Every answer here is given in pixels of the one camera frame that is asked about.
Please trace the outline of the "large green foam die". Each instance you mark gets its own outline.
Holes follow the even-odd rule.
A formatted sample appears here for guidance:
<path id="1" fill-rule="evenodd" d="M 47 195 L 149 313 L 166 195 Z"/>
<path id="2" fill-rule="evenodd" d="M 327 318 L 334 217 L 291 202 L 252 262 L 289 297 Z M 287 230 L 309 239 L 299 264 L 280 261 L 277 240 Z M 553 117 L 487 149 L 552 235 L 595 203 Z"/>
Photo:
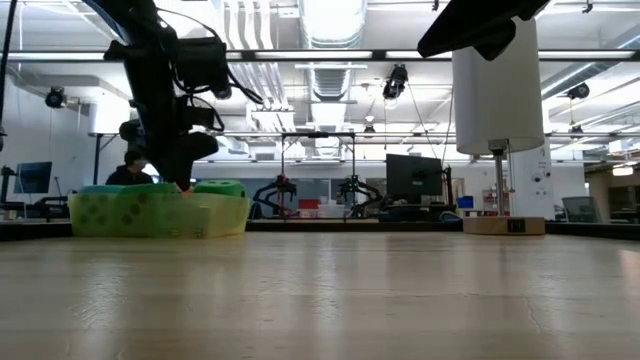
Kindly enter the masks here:
<path id="1" fill-rule="evenodd" d="M 115 197 L 115 224 L 125 237 L 163 237 L 181 192 L 171 184 L 124 187 Z"/>
<path id="2" fill-rule="evenodd" d="M 193 187 L 194 193 L 208 193 L 224 196 L 242 197 L 246 196 L 245 186 L 236 180 L 204 180 L 198 182 Z"/>

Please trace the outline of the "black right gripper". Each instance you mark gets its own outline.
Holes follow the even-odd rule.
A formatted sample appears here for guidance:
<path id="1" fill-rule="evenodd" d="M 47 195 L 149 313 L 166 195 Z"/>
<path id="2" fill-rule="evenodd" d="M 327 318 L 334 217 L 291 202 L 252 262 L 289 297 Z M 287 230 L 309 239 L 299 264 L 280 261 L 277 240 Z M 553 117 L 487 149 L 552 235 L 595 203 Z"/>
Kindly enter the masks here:
<path id="1" fill-rule="evenodd" d="M 419 40 L 423 58 L 473 48 L 485 60 L 501 55 L 516 35 L 517 16 L 529 21 L 550 0 L 451 0 Z"/>

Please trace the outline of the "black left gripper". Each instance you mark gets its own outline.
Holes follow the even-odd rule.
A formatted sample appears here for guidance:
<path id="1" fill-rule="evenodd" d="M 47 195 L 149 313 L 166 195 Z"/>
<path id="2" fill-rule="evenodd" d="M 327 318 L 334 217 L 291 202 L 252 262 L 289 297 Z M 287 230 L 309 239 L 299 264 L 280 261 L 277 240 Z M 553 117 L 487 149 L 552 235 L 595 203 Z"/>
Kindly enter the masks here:
<path id="1" fill-rule="evenodd" d="M 191 131 L 195 121 L 212 119 L 213 114 L 189 109 L 187 100 L 176 95 L 170 56 L 160 43 L 112 41 L 104 58 L 123 62 L 139 115 L 139 120 L 120 125 L 126 152 L 139 151 L 164 182 L 188 190 L 194 162 L 219 151 L 214 136 Z"/>

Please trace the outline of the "large background computer monitor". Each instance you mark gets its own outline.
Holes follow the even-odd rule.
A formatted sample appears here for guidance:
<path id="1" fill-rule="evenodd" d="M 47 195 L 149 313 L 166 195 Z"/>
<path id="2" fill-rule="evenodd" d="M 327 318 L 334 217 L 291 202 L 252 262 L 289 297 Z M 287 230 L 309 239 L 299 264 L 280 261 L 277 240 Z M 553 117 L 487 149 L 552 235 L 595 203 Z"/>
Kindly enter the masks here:
<path id="1" fill-rule="evenodd" d="M 437 158 L 387 154 L 386 190 L 390 195 L 440 196 L 442 163 Z"/>

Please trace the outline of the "small background computer monitor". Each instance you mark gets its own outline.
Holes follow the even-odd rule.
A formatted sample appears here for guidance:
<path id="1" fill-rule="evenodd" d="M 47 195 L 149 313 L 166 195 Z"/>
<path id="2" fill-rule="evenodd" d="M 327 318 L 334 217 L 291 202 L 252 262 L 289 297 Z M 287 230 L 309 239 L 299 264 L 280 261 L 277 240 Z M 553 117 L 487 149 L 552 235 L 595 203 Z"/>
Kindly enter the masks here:
<path id="1" fill-rule="evenodd" d="M 16 194 L 47 194 L 52 166 L 52 162 L 19 163 L 15 171 L 14 192 Z"/>

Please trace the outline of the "yellow translucent plastic bin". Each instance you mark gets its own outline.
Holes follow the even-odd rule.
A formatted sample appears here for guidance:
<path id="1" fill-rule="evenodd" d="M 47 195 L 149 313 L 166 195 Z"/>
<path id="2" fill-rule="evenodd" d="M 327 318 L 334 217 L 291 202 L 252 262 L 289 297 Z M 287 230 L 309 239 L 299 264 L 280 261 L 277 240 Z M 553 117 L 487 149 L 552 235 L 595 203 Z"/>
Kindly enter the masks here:
<path id="1" fill-rule="evenodd" d="M 211 193 L 76 194 L 77 237 L 212 239 L 245 232 L 250 201 Z"/>

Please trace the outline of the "person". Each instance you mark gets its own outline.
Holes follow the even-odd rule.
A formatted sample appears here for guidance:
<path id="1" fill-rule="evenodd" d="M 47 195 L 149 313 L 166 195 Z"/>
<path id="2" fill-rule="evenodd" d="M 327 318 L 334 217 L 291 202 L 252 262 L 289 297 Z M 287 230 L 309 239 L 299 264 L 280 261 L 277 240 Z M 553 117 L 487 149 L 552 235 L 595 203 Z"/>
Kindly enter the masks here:
<path id="1" fill-rule="evenodd" d="M 124 164 L 118 166 L 109 175 L 105 184 L 115 186 L 151 184 L 152 177 L 143 171 L 146 165 L 147 161 L 139 151 L 128 150 L 124 155 Z"/>

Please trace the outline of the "black background table stand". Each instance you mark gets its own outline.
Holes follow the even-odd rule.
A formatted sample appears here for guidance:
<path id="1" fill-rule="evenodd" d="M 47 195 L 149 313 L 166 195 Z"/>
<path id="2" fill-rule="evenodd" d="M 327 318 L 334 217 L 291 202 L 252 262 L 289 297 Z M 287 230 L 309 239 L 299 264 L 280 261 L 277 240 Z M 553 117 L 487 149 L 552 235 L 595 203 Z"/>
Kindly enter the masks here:
<path id="1" fill-rule="evenodd" d="M 100 172 L 99 168 L 100 168 L 101 153 L 116 138 L 118 138 L 119 135 L 116 133 L 90 133 L 89 136 L 95 140 L 92 184 L 97 185 L 99 182 L 99 172 Z"/>

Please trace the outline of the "black background rig frame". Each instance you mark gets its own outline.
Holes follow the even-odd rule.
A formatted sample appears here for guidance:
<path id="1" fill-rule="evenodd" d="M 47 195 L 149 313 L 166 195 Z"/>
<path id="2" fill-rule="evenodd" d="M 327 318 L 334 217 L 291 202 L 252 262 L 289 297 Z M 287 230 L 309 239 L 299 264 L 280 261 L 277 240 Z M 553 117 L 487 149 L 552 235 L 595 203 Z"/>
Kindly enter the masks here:
<path id="1" fill-rule="evenodd" d="M 356 159 L 355 159 L 355 145 L 356 145 L 356 134 L 354 132 L 323 132 L 323 131 L 315 131 L 315 132 L 283 132 L 281 135 L 281 145 L 283 146 L 283 148 L 281 149 L 281 173 L 285 174 L 285 153 L 286 153 L 286 149 L 284 148 L 285 146 L 285 140 L 288 137 L 295 137 L 296 139 L 299 138 L 310 138 L 310 139 L 322 139 L 322 138 L 350 138 L 351 139 L 351 143 L 352 143 L 352 161 L 351 161 L 351 165 L 352 165 L 352 174 L 350 176 L 350 179 L 353 180 L 356 178 Z M 288 218 L 284 218 L 282 219 L 284 222 L 287 222 L 288 219 L 290 219 L 293 216 L 293 214 L 288 217 Z"/>

